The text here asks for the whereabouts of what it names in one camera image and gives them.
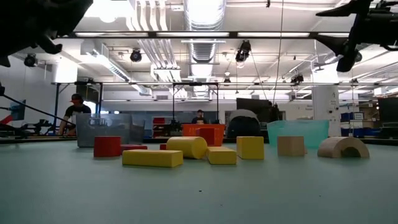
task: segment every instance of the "man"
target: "man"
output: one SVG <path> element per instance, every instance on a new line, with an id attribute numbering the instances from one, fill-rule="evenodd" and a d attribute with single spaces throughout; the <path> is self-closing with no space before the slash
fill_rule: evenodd
<path id="1" fill-rule="evenodd" d="M 202 110 L 198 110 L 197 117 L 192 119 L 192 124 L 207 124 L 207 120 L 203 117 Z"/>
<path id="2" fill-rule="evenodd" d="M 88 106 L 83 104 L 84 100 L 80 94 L 78 94 L 78 93 L 73 94 L 71 102 L 73 103 L 73 105 L 68 107 L 67 111 L 65 112 L 65 116 L 63 117 L 64 120 L 69 120 L 69 118 L 72 118 L 72 122 L 75 123 L 76 120 L 73 117 L 74 115 L 80 114 L 80 113 L 90 113 L 91 114 L 91 109 Z M 59 135 L 63 134 L 63 130 L 65 129 L 66 126 L 67 126 L 67 123 L 64 121 L 61 121 L 60 129 L 58 131 Z M 68 129 L 69 129 L 68 135 L 76 134 L 76 125 L 69 126 Z"/>

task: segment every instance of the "yellow rectangular block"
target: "yellow rectangular block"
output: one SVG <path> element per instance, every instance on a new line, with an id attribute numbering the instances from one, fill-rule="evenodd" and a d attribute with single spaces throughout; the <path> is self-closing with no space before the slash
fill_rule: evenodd
<path id="1" fill-rule="evenodd" d="M 123 165 L 175 167 L 183 164 L 182 151 L 135 149 L 122 154 Z"/>
<path id="2" fill-rule="evenodd" d="M 236 138 L 236 152 L 242 159 L 264 159 L 264 138 L 240 136 Z"/>
<path id="3" fill-rule="evenodd" d="M 303 136 L 278 136 L 278 156 L 304 156 Z"/>
<path id="4" fill-rule="evenodd" d="M 207 158 L 210 164 L 236 164 L 236 151 L 227 147 L 209 147 Z"/>

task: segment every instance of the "black dome object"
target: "black dome object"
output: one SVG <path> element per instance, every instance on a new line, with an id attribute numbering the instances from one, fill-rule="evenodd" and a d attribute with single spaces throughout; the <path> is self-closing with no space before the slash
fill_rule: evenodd
<path id="1" fill-rule="evenodd" d="M 227 128 L 227 138 L 238 136 L 260 136 L 260 124 L 256 114 L 249 110 L 236 110 L 231 113 Z"/>

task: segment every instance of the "baseball cap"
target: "baseball cap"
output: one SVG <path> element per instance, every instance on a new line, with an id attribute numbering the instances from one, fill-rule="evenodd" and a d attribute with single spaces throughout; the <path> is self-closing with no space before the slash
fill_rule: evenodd
<path id="1" fill-rule="evenodd" d="M 72 95 L 72 100 L 71 100 L 72 103 L 79 103 L 81 101 L 83 101 L 83 97 L 81 97 L 79 93 L 75 93 Z"/>

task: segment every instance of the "cable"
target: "cable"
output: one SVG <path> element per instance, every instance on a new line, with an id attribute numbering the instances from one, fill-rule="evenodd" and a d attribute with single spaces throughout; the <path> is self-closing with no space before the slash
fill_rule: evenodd
<path id="1" fill-rule="evenodd" d="M 34 107 L 31 107 L 31 106 L 29 106 L 29 105 L 26 105 L 25 103 L 22 103 L 22 102 L 20 102 L 20 101 L 14 100 L 13 98 L 11 98 L 11 97 L 9 97 L 9 96 L 7 96 L 7 95 L 5 95 L 5 94 L 3 95 L 3 97 L 5 97 L 5 98 L 7 98 L 8 100 L 11 100 L 11 101 L 13 101 L 13 102 L 15 102 L 15 103 L 17 103 L 17 104 L 19 104 L 19 105 L 25 106 L 25 107 L 27 107 L 27 108 L 29 108 L 29 109 L 31 109 L 31 110 L 37 111 L 37 112 L 42 113 L 42 114 L 46 114 L 46 115 L 51 116 L 51 117 L 53 117 L 53 118 L 60 119 L 61 121 L 64 121 L 64 122 L 66 122 L 66 123 L 68 123 L 68 124 L 75 125 L 75 124 L 73 124 L 72 122 L 67 121 L 67 120 L 65 120 L 65 119 L 63 119 L 63 118 L 59 118 L 59 117 L 54 116 L 54 115 L 52 115 L 52 114 L 50 114 L 50 113 L 47 113 L 47 112 L 41 111 L 41 110 L 39 110 L 39 109 L 36 109 L 36 108 L 34 108 Z"/>
<path id="2" fill-rule="evenodd" d="M 264 96 L 266 97 L 266 100 L 268 100 L 268 99 L 267 99 L 266 92 L 264 91 L 264 88 L 262 87 L 262 81 L 261 81 L 261 78 L 260 78 L 259 70 L 257 69 L 256 61 L 254 60 L 254 55 L 253 55 L 253 52 L 252 52 L 252 51 L 250 51 L 250 53 L 251 53 L 251 57 L 253 58 L 254 68 L 256 68 L 257 77 L 259 78 L 259 81 L 260 81 L 260 85 L 261 85 L 262 92 L 264 93 Z"/>
<path id="3" fill-rule="evenodd" d="M 280 16 L 280 37 L 279 37 L 278 67 L 276 68 L 275 90 L 274 90 L 274 97 L 272 99 L 272 104 L 273 105 L 275 104 L 276 86 L 278 85 L 278 78 L 279 78 L 280 50 L 282 48 L 282 29 L 284 28 L 284 3 L 285 3 L 285 1 L 282 0 L 282 14 Z"/>

